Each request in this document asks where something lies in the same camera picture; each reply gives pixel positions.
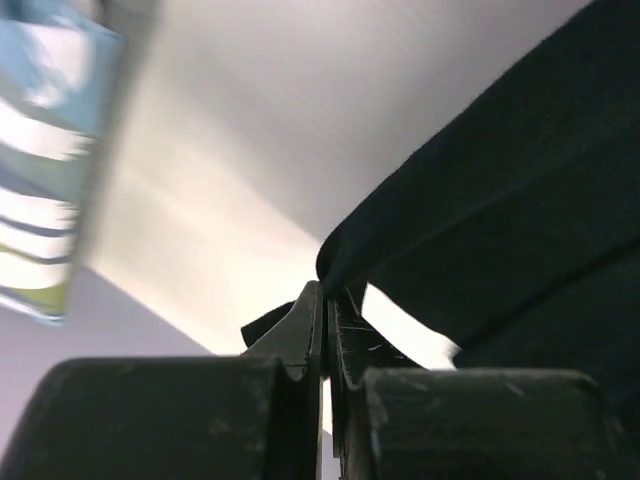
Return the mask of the folded blue printed t shirt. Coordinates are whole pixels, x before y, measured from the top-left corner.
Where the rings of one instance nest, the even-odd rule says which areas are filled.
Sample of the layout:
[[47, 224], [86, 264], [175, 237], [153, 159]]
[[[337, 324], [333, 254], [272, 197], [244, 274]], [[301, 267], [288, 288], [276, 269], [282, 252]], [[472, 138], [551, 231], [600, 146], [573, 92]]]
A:
[[63, 322], [121, 38], [101, 1], [1, 4], [1, 305]]

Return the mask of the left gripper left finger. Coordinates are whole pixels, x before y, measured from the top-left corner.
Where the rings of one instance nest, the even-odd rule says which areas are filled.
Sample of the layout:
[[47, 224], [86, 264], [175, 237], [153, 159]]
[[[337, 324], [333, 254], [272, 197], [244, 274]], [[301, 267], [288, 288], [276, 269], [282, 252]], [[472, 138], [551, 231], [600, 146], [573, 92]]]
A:
[[234, 357], [80, 358], [53, 367], [1, 462], [5, 479], [317, 479], [323, 298]]

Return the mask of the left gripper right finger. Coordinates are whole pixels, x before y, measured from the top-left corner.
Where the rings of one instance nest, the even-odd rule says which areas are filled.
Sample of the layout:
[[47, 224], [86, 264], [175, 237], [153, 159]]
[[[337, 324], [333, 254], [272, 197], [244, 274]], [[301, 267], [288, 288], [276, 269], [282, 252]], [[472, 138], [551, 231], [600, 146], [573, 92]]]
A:
[[565, 370], [419, 367], [327, 304], [333, 453], [345, 479], [635, 479], [602, 393]]

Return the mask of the black t shirt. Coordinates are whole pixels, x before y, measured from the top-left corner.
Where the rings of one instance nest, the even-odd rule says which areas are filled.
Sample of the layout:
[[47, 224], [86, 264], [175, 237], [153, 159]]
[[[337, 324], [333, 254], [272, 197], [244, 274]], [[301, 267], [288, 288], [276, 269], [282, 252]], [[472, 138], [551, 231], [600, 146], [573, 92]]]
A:
[[326, 239], [459, 368], [587, 373], [639, 417], [639, 5], [594, 1], [414, 152]]

